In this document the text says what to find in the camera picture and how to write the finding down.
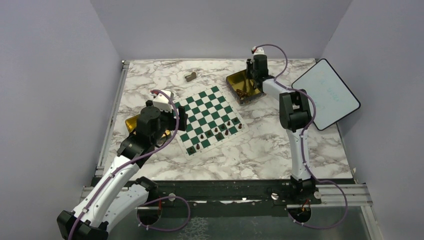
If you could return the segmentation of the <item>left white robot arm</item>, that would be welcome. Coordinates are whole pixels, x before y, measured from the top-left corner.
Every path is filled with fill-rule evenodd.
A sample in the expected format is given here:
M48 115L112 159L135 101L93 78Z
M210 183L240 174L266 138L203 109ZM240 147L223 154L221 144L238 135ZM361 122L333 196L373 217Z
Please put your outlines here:
M63 239L106 240L120 220L142 205L148 206L148 217L158 218L164 198L159 196L154 181L140 177L127 193L118 194L150 156L167 145L159 144L167 130L186 130L187 118L182 106L173 106L170 112L153 105L143 108L135 129L120 144L105 175L72 211L64 210L57 217Z

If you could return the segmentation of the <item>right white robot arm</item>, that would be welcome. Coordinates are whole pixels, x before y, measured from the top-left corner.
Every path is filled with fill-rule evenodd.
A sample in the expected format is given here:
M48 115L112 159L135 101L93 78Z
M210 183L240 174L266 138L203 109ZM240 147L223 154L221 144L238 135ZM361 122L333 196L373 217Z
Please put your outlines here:
M309 170L307 127L312 120L309 100L301 91L282 85L269 74L268 57L263 53L254 54L246 61L246 75L256 89L278 100L279 122L288 135L292 160L288 196L300 204L316 185Z

